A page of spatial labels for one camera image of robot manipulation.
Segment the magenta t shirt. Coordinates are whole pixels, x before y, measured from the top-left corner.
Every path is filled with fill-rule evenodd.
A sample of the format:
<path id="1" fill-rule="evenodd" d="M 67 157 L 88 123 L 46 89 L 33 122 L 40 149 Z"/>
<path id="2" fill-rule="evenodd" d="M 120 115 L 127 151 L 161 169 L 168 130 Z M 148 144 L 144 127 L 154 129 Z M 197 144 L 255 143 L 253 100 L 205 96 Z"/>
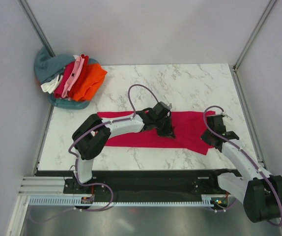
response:
<path id="1" fill-rule="evenodd" d="M 155 130 L 129 133 L 109 139 L 107 147 L 129 148 L 185 148 L 206 155 L 212 146 L 200 137 L 206 131 L 203 112 L 172 112 L 172 126 L 176 138 L 160 137 Z"/>

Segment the grey blue t shirt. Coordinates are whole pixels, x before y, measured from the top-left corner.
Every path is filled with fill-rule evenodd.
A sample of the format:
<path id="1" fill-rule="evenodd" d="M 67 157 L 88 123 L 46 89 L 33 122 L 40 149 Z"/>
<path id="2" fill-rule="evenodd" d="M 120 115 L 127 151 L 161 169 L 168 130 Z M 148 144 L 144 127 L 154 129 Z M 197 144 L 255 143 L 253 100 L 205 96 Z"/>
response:
<path id="1" fill-rule="evenodd" d="M 40 84 L 53 80 L 63 72 L 64 67 L 75 61 L 73 55 L 60 54 L 52 57 L 45 47 L 37 53 L 34 61 L 34 72 Z"/>

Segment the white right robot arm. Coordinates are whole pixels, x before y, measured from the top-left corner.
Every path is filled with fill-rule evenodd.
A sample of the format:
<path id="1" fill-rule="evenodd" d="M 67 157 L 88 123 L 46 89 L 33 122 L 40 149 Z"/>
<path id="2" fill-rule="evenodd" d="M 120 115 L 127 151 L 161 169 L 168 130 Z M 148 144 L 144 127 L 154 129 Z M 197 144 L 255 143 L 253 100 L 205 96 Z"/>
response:
<path id="1" fill-rule="evenodd" d="M 282 176 L 271 174 L 242 147 L 233 131 L 227 131 L 224 115 L 203 114 L 206 131 L 201 139 L 226 156 L 240 174 L 223 171 L 209 180 L 213 193 L 223 190 L 243 204 L 247 217 L 253 222 L 267 221 L 282 226 Z"/>

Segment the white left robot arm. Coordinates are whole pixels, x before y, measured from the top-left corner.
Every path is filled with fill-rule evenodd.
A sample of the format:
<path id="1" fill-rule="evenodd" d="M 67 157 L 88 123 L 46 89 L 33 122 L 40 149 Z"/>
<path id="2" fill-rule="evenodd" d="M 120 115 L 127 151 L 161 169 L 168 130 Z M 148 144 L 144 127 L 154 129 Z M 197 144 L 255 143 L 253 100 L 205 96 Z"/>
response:
<path id="1" fill-rule="evenodd" d="M 107 141 L 111 138 L 155 130 L 159 137 L 175 139 L 172 127 L 171 104 L 158 102 L 154 108 L 136 111 L 128 116 L 101 118 L 90 115 L 72 135 L 73 144 L 69 153 L 76 157 L 75 188 L 80 193 L 91 189 L 92 166 Z"/>

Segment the orange t shirt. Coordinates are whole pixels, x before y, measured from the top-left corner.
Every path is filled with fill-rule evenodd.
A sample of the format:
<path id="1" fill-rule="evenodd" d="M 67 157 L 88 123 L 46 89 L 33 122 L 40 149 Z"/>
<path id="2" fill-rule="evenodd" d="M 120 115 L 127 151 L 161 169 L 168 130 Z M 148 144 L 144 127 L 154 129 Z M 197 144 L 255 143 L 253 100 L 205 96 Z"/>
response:
<path id="1" fill-rule="evenodd" d="M 69 92 L 75 101 L 90 101 L 103 84 L 107 71 L 100 64 L 89 64 Z"/>

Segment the pink t shirt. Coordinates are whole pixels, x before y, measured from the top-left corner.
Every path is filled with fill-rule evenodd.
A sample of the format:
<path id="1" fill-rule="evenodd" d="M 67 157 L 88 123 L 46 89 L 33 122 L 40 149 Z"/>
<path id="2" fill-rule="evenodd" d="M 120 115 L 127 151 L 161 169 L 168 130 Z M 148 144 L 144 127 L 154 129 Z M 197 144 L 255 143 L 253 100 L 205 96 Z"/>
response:
<path id="1" fill-rule="evenodd" d="M 73 68 L 69 78 L 65 82 L 64 89 L 63 89 L 63 92 L 62 92 L 62 95 L 61 95 L 62 98 L 67 97 L 71 88 L 73 87 L 73 85 L 75 84 L 77 79 L 79 78 L 80 73 L 81 73 L 82 68 L 83 68 L 84 61 L 85 61 L 85 59 L 82 56 L 79 56 L 79 57 L 76 58 L 76 60 L 74 62 L 74 68 Z"/>

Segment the teal t shirt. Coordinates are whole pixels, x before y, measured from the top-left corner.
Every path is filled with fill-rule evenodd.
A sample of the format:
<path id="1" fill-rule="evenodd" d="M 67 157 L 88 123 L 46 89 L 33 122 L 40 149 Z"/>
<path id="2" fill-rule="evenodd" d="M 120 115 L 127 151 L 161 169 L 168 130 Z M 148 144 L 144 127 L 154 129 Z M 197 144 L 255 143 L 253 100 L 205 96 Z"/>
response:
<path id="1" fill-rule="evenodd" d="M 85 69 L 87 65 L 89 64 L 95 64 L 99 62 L 95 59 L 89 58 L 86 65 L 84 65 L 83 70 L 81 73 L 85 73 Z M 51 94 L 48 94 L 48 100 L 51 105 L 62 108 L 62 109 L 72 109 L 72 110 L 80 110 L 86 108 L 90 101 L 75 101 L 71 99 L 69 96 L 67 98 L 54 98 L 54 92 Z"/>

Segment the crimson t shirt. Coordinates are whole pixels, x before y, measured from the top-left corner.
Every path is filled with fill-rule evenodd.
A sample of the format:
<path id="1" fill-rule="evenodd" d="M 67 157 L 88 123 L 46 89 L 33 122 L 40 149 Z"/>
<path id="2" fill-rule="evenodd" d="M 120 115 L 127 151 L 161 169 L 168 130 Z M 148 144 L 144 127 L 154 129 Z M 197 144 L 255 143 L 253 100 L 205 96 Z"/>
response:
<path id="1" fill-rule="evenodd" d="M 77 56 L 73 62 L 65 68 L 62 81 L 54 91 L 54 98 L 67 98 L 77 82 L 84 65 L 87 64 L 89 57 L 87 55 Z"/>

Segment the white t shirt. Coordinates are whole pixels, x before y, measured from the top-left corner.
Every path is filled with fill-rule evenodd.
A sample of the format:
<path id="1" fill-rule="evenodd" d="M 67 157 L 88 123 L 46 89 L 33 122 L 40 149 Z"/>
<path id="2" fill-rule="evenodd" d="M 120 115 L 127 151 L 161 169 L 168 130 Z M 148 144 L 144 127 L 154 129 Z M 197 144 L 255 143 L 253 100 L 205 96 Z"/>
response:
<path id="1" fill-rule="evenodd" d="M 59 84 L 61 83 L 61 80 L 63 78 L 62 74 L 58 74 L 53 80 L 43 83 L 41 85 L 41 89 L 43 92 L 47 92 L 49 94 L 53 93 L 56 88 L 59 86 Z"/>

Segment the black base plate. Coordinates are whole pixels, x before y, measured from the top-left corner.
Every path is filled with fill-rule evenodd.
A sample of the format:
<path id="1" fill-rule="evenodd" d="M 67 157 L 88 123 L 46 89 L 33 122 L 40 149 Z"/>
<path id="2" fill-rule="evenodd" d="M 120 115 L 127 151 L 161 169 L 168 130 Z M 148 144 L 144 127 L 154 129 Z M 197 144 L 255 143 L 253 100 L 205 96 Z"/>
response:
<path id="1" fill-rule="evenodd" d="M 71 171 L 38 171 L 38 177 L 62 177 L 64 194 L 93 194 L 99 200 L 197 200 L 201 195 L 225 195 L 217 176 L 233 169 L 163 171 L 93 171 L 90 186 L 78 184 Z"/>

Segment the aluminium frame rail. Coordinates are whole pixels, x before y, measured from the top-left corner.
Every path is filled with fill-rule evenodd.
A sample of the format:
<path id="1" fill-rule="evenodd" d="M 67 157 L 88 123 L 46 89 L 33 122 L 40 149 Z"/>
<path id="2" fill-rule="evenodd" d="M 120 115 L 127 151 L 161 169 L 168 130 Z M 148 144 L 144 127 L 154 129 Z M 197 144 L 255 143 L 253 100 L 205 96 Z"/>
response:
<path id="1" fill-rule="evenodd" d="M 20 193 L 29 195 L 54 195 L 63 193 L 62 177 L 25 177 L 21 184 Z"/>

